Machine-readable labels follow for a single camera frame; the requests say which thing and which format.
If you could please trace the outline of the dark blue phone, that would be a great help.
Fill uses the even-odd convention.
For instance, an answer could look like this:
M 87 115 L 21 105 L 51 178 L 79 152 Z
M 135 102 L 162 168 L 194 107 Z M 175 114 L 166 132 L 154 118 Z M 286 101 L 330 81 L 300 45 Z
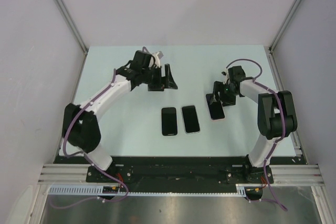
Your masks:
M 208 107 L 208 111 L 210 114 L 210 117 L 212 118 L 222 118 L 225 117 L 224 111 L 223 111 L 223 107 L 221 105 L 221 102 L 214 102 L 214 103 L 210 103 L 210 98 L 211 98 L 211 93 L 210 94 L 206 94 L 206 102 L 207 102 L 207 107 Z

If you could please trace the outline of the pink phone case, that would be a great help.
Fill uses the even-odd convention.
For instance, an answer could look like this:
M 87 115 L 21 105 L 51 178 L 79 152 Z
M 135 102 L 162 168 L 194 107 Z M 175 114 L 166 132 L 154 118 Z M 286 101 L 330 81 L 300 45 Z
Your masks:
M 222 117 L 222 118 L 212 118 L 211 117 L 212 121 L 221 121 L 221 120 L 224 120 L 224 119 L 225 119 L 225 117 Z

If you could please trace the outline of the black phone case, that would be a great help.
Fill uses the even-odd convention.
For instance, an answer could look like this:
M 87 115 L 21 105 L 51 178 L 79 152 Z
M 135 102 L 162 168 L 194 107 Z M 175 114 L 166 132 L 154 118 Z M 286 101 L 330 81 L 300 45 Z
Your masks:
M 176 108 L 166 107 L 161 110 L 161 125 L 162 125 L 162 135 L 163 136 L 174 136 L 177 135 L 177 115 Z

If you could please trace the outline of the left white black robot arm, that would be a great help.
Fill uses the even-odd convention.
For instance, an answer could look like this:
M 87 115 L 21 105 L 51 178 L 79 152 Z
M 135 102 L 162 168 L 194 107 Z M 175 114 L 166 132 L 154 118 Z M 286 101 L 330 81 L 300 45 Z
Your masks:
M 113 159 L 102 147 L 99 121 L 112 105 L 136 87 L 146 84 L 149 91 L 178 89 L 168 63 L 161 64 L 163 53 L 137 50 L 133 59 L 113 71 L 112 79 L 95 95 L 80 104 L 65 107 L 62 123 L 62 151 L 70 143 L 98 168 L 98 176 L 105 182 L 115 178 Z

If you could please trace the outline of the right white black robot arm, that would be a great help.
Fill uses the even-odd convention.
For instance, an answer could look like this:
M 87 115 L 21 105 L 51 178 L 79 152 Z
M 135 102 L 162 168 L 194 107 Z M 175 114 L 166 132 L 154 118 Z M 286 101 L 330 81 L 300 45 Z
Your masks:
M 259 138 L 247 155 L 248 166 L 242 169 L 243 179 L 254 183 L 261 177 L 260 167 L 270 163 L 278 145 L 297 130 L 295 105 L 290 91 L 275 91 L 247 77 L 242 66 L 223 72 L 225 81 L 215 81 L 213 92 L 206 95 L 207 106 L 214 119 L 225 106 L 236 104 L 237 97 L 247 97 L 257 104 Z

